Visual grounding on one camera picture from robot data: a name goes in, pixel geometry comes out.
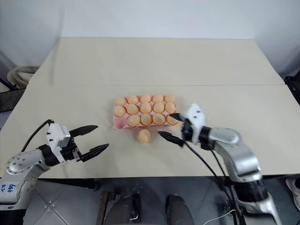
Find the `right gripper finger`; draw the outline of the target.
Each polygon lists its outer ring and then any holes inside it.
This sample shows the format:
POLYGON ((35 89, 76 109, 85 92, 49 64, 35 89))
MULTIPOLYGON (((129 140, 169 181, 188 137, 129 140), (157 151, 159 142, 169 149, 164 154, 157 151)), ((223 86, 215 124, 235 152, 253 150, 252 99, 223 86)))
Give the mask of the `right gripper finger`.
POLYGON ((175 120, 181 121, 181 122, 184 122, 186 120, 186 118, 182 114, 177 113, 177 112, 171 113, 171 114, 169 114, 169 116, 174 118, 175 120))
POLYGON ((183 147, 184 145, 184 141, 176 136, 173 136, 171 133, 169 132, 166 132, 166 131, 158 131, 159 135, 161 137, 163 137, 165 140, 171 142, 171 143, 174 143, 180 147, 183 147))

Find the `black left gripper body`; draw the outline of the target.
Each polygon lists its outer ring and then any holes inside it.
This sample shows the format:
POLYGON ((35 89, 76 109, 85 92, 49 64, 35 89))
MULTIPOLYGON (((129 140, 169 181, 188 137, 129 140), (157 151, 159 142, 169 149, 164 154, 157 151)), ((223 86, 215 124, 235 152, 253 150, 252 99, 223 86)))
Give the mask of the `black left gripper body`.
POLYGON ((64 160, 76 160, 76 162, 81 160, 81 152, 79 151, 74 138, 70 138, 66 147, 63 147, 60 151, 61 155, 63 156, 64 160))

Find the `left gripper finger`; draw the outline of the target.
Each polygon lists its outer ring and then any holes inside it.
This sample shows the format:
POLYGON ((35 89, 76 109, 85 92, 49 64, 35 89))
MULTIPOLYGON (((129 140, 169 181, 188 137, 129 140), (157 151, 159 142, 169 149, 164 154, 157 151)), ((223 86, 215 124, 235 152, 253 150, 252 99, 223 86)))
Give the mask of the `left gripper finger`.
POLYGON ((80 160, 82 162, 86 162, 96 156, 98 156, 99 154, 101 154, 105 149, 107 149, 109 146, 109 144, 103 144, 103 145, 99 145, 97 147, 92 148, 89 152, 84 153, 83 155, 81 155, 80 160))
POLYGON ((97 125, 87 125, 87 126, 79 127, 79 128, 69 131, 70 137, 75 138, 77 136, 83 136, 83 135, 86 135, 86 134, 92 132, 93 130, 95 130, 97 128, 98 128, 97 125))

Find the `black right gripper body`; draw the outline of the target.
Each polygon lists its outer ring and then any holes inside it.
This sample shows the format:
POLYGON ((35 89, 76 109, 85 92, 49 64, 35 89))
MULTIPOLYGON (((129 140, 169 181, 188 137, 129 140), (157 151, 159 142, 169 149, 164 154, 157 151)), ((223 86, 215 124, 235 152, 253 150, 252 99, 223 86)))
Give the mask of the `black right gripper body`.
POLYGON ((197 125, 194 121, 184 119, 181 129, 182 139, 186 142, 197 143, 197 125))

